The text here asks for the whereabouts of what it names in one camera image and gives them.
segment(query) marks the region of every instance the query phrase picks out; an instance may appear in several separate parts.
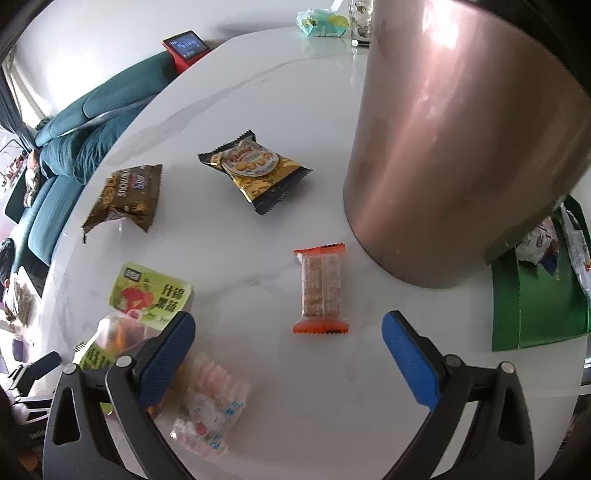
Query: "blue gripper pad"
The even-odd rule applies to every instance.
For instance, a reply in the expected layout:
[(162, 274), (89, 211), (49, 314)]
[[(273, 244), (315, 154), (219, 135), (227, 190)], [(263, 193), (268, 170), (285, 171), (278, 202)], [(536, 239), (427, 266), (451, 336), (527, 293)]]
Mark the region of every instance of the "blue gripper pad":
[(195, 340), (195, 320), (190, 313), (183, 313), (184, 317), (142, 372), (138, 390), (138, 404), (142, 408), (160, 403)]
[(440, 396), (437, 375), (394, 312), (384, 316), (382, 337), (414, 398), (433, 411)]

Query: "green couch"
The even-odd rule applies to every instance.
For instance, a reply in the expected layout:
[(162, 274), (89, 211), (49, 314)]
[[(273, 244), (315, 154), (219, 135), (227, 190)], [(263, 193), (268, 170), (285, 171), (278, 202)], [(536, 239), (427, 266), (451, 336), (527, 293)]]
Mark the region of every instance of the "green couch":
[(13, 272), (23, 265), (29, 273), (43, 275), (80, 193), (100, 162), (135, 117), (176, 76), (168, 52), (150, 57), (79, 98), (37, 134), (35, 143), (41, 149), (45, 181), (33, 205), (25, 208), (21, 175), (4, 208), (5, 215), (17, 223), (11, 234), (16, 247)]

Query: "tabletop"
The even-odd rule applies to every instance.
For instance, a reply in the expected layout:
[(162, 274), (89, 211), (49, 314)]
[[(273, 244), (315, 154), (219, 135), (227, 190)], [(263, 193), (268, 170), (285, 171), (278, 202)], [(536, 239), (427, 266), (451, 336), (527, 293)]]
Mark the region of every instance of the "tabletop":
[[(40, 353), (56, 349), (72, 358), (74, 345), (109, 313), (122, 264), (182, 278), (194, 288), (194, 347), (254, 386), (227, 454), (211, 463), (174, 447), (191, 471), (207, 479), (380, 479), (427, 415), (381, 338), (383, 315), (397, 309), (444, 354), (483, 367), (515, 364), (541, 474), (569, 423), (586, 339), (493, 353), (490, 268), (455, 288), (429, 290), (396, 279), (365, 254), (342, 196), (365, 67), (366, 51), (352, 53), (344, 39), (283, 28), (234, 38), (169, 85), (121, 136), (72, 212), (43, 295)], [(313, 169), (265, 216), (228, 176), (197, 158), (248, 129), (265, 147)], [(104, 223), (83, 245), (80, 226), (107, 176), (157, 163), (163, 177), (150, 231), (128, 220)], [(579, 186), (575, 195), (589, 211), (591, 194)], [(295, 335), (301, 280), (293, 250), (335, 242), (347, 246), (350, 332)], [(453, 463), (473, 412), (466, 409), (440, 471)], [(159, 426), (168, 436), (170, 424)]]

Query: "white wall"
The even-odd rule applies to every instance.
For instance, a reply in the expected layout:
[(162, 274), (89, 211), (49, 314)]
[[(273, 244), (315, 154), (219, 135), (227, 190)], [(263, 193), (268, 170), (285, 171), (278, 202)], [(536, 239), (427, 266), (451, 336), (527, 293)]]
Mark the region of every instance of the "white wall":
[(54, 0), (18, 41), (15, 67), (44, 113), (54, 115), (162, 51), (165, 38), (193, 30), (214, 47), (295, 25), (298, 11), (329, 6), (330, 0)]

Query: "metal screw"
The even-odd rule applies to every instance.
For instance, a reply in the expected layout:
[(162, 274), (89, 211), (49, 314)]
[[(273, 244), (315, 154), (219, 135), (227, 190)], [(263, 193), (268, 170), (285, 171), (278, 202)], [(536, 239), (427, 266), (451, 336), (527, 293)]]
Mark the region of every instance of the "metal screw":
[(67, 365), (64, 367), (64, 370), (63, 370), (63, 372), (64, 372), (66, 375), (71, 375), (71, 374), (72, 374), (72, 373), (74, 373), (75, 371), (76, 371), (76, 364), (67, 364)]
[(131, 357), (129, 355), (120, 356), (117, 359), (117, 366), (121, 368), (125, 368), (131, 365)]
[(506, 374), (511, 374), (515, 372), (515, 367), (511, 362), (503, 362), (501, 363), (501, 370), (503, 370), (503, 372)]
[(457, 367), (461, 366), (462, 361), (456, 355), (447, 355), (445, 357), (445, 363), (448, 365), (448, 367), (457, 368)]

